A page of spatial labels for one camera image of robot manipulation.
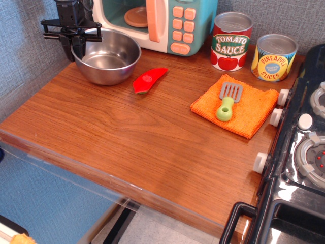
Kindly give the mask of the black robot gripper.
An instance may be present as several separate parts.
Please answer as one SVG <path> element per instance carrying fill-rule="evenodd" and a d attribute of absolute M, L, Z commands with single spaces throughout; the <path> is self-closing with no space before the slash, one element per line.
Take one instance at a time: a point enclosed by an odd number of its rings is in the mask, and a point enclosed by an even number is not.
<path fill-rule="evenodd" d="M 56 1 L 57 19 L 42 20 L 44 38 L 60 40 L 67 59 L 74 62 L 71 52 L 71 41 L 76 57 L 82 59 L 85 55 L 86 42 L 101 42 L 100 23 L 86 17 L 91 13 L 94 1 Z"/>

